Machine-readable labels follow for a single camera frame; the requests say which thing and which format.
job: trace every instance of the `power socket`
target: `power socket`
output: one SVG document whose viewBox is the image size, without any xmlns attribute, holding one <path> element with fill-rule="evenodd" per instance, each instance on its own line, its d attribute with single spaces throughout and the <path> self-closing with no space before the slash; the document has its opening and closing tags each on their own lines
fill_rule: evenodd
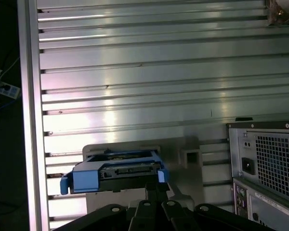
<svg viewBox="0 0 289 231">
<path fill-rule="evenodd" d="M 9 85 L 10 89 L 5 90 L 3 88 L 0 88 L 0 94 L 1 95 L 5 95 L 5 96 L 10 97 L 12 99 L 17 99 L 20 96 L 20 94 L 21 94 L 20 88 L 15 87 L 15 86 L 8 84 L 8 83 L 0 82 L 0 86 L 2 86 L 2 85 Z"/>
</svg>

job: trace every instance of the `power supply fan grille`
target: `power supply fan grille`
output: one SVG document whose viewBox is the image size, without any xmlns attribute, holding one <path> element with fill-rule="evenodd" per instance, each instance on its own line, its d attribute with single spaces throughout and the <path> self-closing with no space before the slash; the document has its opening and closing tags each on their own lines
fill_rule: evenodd
<svg viewBox="0 0 289 231">
<path fill-rule="evenodd" d="M 289 196 L 288 139 L 258 136 L 256 151 L 260 183 Z"/>
</svg>

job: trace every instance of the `power supply unit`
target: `power supply unit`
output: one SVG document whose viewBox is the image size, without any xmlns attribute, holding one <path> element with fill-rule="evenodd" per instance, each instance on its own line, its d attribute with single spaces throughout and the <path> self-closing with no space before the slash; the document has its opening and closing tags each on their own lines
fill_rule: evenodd
<svg viewBox="0 0 289 231">
<path fill-rule="evenodd" d="M 227 126 L 236 214 L 289 231 L 289 122 Z"/>
</svg>

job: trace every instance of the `label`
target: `label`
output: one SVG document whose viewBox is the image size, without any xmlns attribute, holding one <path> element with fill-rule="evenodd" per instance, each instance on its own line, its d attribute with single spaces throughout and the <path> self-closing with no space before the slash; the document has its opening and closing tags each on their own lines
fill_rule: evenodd
<svg viewBox="0 0 289 231">
<path fill-rule="evenodd" d="M 264 196 L 262 196 L 262 195 L 260 195 L 260 194 L 258 194 L 258 193 L 256 193 L 256 192 L 255 192 L 255 196 L 256 196 L 257 198 L 259 198 L 260 200 L 266 202 L 267 204 L 273 206 L 274 208 L 277 208 L 279 211 L 281 211 L 281 212 L 283 212 L 284 214 L 287 214 L 287 215 L 289 216 L 289 210 L 287 210 L 287 209 L 285 209 L 284 207 L 276 204 L 274 201 L 271 201 L 271 200 L 267 199 L 266 197 L 264 197 Z"/>
</svg>

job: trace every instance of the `screw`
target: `screw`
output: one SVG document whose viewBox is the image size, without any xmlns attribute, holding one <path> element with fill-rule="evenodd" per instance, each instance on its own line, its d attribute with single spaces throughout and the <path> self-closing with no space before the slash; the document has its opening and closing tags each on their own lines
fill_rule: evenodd
<svg viewBox="0 0 289 231">
<path fill-rule="evenodd" d="M 174 206 L 174 205 L 175 205 L 175 202 L 174 202 L 174 201 L 168 201 L 167 204 L 168 204 L 169 206 Z"/>
<path fill-rule="evenodd" d="M 200 210 L 207 212 L 209 210 L 209 208 L 206 206 L 202 206 L 202 207 L 200 207 Z"/>
<path fill-rule="evenodd" d="M 115 207 L 115 208 L 112 208 L 111 211 L 113 211 L 113 212 L 118 212 L 118 211 L 120 211 L 120 209 Z"/>
</svg>

